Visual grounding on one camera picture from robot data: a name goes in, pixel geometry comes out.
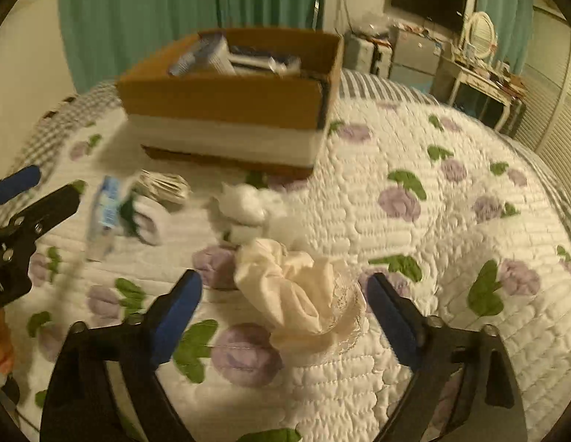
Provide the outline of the operator hand orange glove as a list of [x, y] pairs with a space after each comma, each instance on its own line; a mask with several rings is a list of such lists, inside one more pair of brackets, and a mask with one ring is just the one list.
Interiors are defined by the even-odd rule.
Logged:
[[6, 323], [6, 313], [0, 308], [0, 373], [9, 375], [13, 371], [14, 348], [10, 328]]

